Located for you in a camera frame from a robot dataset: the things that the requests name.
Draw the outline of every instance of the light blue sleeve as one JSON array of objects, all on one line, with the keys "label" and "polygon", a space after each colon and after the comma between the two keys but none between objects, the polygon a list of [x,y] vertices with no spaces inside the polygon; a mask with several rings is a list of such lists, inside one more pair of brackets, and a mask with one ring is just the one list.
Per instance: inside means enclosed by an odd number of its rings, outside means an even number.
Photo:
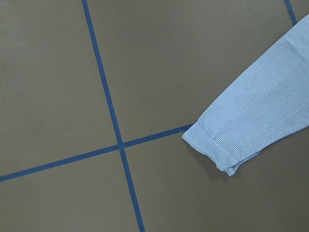
[{"label": "light blue sleeve", "polygon": [[233,175],[271,143],[309,125],[309,15],[241,74],[185,139]]}]

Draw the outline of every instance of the blue tape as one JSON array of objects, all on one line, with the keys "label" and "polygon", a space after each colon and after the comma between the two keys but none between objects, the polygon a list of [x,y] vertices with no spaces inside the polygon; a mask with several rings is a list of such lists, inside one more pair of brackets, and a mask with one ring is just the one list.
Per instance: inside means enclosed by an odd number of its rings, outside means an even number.
[{"label": "blue tape", "polygon": [[285,3],[285,6],[286,6],[286,8],[287,8],[287,10],[289,12],[292,24],[293,24],[293,26],[295,26],[296,23],[297,23],[297,20],[296,20],[296,17],[295,17],[292,5],[290,3],[290,0],[284,0],[284,3]]},{"label": "blue tape", "polygon": [[58,166],[61,166],[61,165],[67,164],[67,163],[73,163],[73,162],[76,162],[76,161],[79,161],[79,160],[84,160],[84,159],[87,159],[87,158],[90,158],[90,157],[98,156],[98,155],[108,153],[108,152],[111,152],[111,151],[116,151],[116,150],[118,150],[118,145],[109,146],[109,147],[99,149],[99,150],[95,150],[95,151],[90,151],[90,152],[87,152],[87,153],[84,153],[84,154],[81,154],[81,155],[78,155],[78,156],[73,156],[73,157],[70,157],[70,158],[54,161],[54,162],[47,163],[47,164],[37,166],[37,167],[34,167],[34,168],[25,169],[25,170],[22,170],[22,171],[19,171],[19,172],[16,172],[16,173],[0,176],[0,182],[5,181],[5,180],[14,179],[14,178],[17,178],[17,177],[21,177],[21,176],[24,176],[24,175],[29,175],[29,174],[32,174],[32,173],[37,173],[37,172],[40,172],[40,171],[43,171],[43,170],[46,170],[46,169],[55,168],[55,167],[58,167]]},{"label": "blue tape", "polygon": [[107,80],[106,80],[106,76],[105,76],[105,72],[104,72],[104,68],[103,68],[103,63],[102,63],[100,51],[98,49],[98,43],[97,43],[95,31],[94,31],[94,28],[93,28],[93,25],[92,25],[92,20],[91,20],[90,11],[89,11],[89,8],[88,8],[87,0],[82,0],[82,3],[83,3],[85,17],[86,17],[86,20],[87,20],[87,25],[88,25],[88,29],[89,29],[89,34],[90,34],[93,50],[94,50],[95,56],[96,56],[98,70],[99,70],[102,85],[103,85],[103,88],[104,88],[104,93],[105,93],[107,105],[108,105],[110,115],[111,115],[111,119],[112,119],[112,125],[113,125],[113,128],[114,128],[117,143],[118,143],[118,146],[119,146],[121,161],[122,161],[122,165],[124,167],[124,171],[125,171],[125,175],[126,175],[126,181],[127,181],[127,185],[128,185],[128,188],[129,188],[130,195],[131,195],[136,220],[137,220],[140,232],[145,232],[144,224],[143,224],[143,221],[142,221],[142,218],[141,218],[140,207],[139,207],[137,197],[136,197],[136,193],[135,193],[135,189],[134,189],[134,186],[133,186],[130,168],[129,168],[129,165],[128,165],[128,162],[127,162],[127,159],[126,159],[126,152],[125,152],[125,148],[124,148],[124,145],[123,145],[123,142],[122,142],[119,125],[118,125],[118,121],[117,121],[117,118],[116,118],[115,109],[114,109],[114,106],[112,104],[112,97],[111,97],[111,94],[110,94],[110,90],[108,88],[108,84],[107,84]]},{"label": "blue tape", "polygon": [[166,137],[166,136],[169,136],[169,135],[184,132],[184,131],[188,130],[192,125],[193,124],[189,124],[189,125],[186,125],[186,126],[167,130],[167,131],[160,132],[160,133],[157,133],[157,134],[145,136],[145,137],[142,137],[142,138],[139,138],[139,139],[131,140],[131,141],[125,142],[124,147],[134,146],[134,145],[142,144],[142,143],[145,143],[145,142],[148,142],[148,141],[151,141],[151,140],[155,140],[155,139],[159,139],[159,138]]}]

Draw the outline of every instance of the tiled floor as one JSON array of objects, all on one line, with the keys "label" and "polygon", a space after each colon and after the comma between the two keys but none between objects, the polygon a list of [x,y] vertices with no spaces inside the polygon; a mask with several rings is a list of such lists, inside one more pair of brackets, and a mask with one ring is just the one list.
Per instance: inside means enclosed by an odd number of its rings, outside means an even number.
[{"label": "tiled floor", "polygon": [[[0,228],[308,231],[308,129],[233,177],[184,128],[126,143],[194,123],[292,27],[284,0],[87,2],[124,144],[86,1],[0,0]],[[307,0],[291,6],[309,14]]]}]

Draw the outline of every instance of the sleeve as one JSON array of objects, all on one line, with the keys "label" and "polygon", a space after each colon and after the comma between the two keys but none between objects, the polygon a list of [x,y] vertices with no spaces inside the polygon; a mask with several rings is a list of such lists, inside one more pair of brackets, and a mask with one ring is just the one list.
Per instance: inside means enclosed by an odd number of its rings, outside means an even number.
[{"label": "sleeve", "polygon": [[183,139],[233,175],[264,147],[309,125],[309,15],[241,74]]}]

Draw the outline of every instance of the cuff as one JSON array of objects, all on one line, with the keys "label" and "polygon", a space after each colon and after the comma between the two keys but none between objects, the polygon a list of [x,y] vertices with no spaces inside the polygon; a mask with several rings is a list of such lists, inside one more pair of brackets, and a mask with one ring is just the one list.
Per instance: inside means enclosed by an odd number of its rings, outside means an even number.
[{"label": "cuff", "polygon": [[227,171],[227,169],[239,163],[231,153],[209,137],[199,122],[193,124],[193,126],[183,134],[182,138],[196,151],[208,156],[215,162],[217,168],[221,171]]}]

